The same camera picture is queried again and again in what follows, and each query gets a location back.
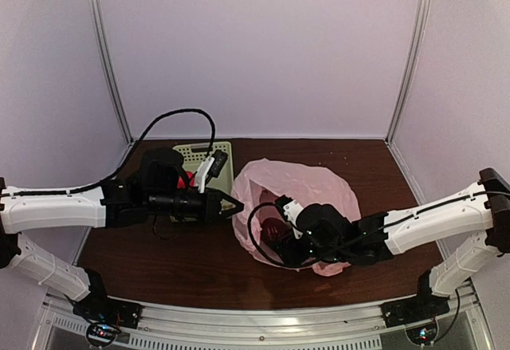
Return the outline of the dark red apple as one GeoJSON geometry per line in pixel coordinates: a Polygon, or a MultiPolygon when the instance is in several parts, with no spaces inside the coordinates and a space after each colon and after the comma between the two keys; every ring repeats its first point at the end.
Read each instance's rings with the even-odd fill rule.
{"type": "Polygon", "coordinates": [[[261,240],[266,245],[276,245],[291,230],[291,228],[278,218],[267,218],[261,223],[261,240]]]}

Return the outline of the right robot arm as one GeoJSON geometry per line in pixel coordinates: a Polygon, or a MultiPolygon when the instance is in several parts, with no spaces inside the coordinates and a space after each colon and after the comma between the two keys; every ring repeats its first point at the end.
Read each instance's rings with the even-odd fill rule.
{"type": "Polygon", "coordinates": [[[509,251],[509,183],[494,169],[454,195],[407,210],[379,212],[351,222],[331,204],[301,206],[281,196],[276,208],[290,225],[275,252],[283,265],[300,269],[324,262],[370,266],[429,242],[462,233],[469,237],[440,265],[426,272],[409,313],[422,320],[465,280],[509,251]]]}

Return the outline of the pink plastic bag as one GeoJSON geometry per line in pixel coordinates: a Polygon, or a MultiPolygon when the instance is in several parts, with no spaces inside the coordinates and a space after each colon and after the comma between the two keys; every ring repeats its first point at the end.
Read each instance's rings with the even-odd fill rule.
{"type": "Polygon", "coordinates": [[[253,245],[247,222],[250,212],[261,203],[272,203],[285,195],[301,206],[331,204],[353,222],[360,219],[358,199],[349,183],[326,167],[309,167],[259,159],[247,163],[233,181],[231,195],[244,204],[244,210],[232,217],[233,232],[253,259],[269,265],[253,245]]]}

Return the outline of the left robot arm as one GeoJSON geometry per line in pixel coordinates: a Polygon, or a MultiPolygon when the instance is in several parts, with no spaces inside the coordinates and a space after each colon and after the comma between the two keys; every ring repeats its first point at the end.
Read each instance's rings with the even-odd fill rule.
{"type": "Polygon", "coordinates": [[[208,186],[227,159],[227,153],[217,150],[189,176],[183,155],[163,147],[146,151],[139,169],[126,179],[112,176],[97,184],[63,190],[24,190],[2,184],[1,267],[19,269],[63,293],[77,312],[107,321],[117,307],[101,276],[43,250],[25,231],[69,226],[124,228],[159,216],[184,222],[230,218],[243,211],[243,203],[208,186]]]}

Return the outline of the pink red apple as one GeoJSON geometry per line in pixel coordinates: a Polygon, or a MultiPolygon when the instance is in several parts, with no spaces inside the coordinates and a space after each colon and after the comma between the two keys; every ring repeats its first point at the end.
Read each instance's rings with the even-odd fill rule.
{"type": "Polygon", "coordinates": [[[186,171],[186,179],[180,176],[177,182],[178,189],[185,189],[194,186],[195,173],[192,171],[186,171]]]}

